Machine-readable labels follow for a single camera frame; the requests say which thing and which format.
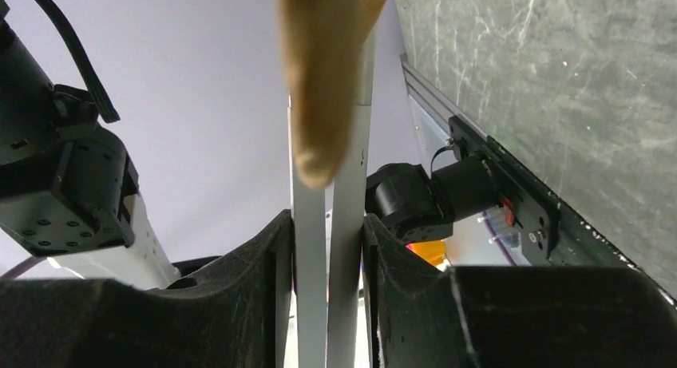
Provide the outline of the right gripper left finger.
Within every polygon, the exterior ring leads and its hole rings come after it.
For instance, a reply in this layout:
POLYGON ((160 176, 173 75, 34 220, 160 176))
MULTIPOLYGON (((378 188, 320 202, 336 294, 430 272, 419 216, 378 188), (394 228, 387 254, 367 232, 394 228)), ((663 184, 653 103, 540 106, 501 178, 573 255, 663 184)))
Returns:
POLYGON ((4 367, 281 367, 291 296, 289 210, 166 289, 112 279, 1 284, 4 367))

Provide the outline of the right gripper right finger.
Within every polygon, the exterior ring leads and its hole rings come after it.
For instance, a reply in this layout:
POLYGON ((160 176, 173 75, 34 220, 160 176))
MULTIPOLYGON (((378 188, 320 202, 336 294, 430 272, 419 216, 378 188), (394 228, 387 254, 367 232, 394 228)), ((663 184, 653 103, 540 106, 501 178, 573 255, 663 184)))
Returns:
POLYGON ((673 367, 676 310, 628 268, 451 267, 362 228, 373 367, 673 367))

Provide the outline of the metal tongs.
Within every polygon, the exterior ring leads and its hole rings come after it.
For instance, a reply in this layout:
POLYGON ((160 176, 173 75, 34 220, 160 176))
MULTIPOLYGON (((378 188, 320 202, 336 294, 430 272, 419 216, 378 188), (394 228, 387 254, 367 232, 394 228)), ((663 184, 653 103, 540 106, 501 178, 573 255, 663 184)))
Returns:
POLYGON ((304 186, 297 168, 291 167, 300 367, 355 363, 375 42, 371 33, 364 45, 350 147, 335 178, 330 214, 320 213, 325 193, 304 186))

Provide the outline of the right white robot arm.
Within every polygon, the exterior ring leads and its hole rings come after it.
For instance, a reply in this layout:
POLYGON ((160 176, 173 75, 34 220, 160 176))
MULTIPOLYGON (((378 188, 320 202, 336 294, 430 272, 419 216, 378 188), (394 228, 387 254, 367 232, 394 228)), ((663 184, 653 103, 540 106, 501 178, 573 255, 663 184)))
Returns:
MULTIPOLYGON (((499 191, 478 159, 370 176, 362 230, 374 367, 673 367, 676 312, 627 267, 454 267, 407 248, 499 191)), ((4 367, 277 367, 291 292, 289 211, 174 283, 1 284, 4 367)))

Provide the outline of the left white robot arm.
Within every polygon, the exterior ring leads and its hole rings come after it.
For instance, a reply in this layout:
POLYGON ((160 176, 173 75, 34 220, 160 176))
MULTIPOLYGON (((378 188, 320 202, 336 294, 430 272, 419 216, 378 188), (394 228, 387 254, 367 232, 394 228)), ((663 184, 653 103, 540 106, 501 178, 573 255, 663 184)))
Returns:
POLYGON ((1 23, 1 229, 35 259, 81 279, 141 290, 180 279, 143 201, 119 120, 80 39, 53 0, 53 23, 84 87, 53 83, 7 21, 1 23))

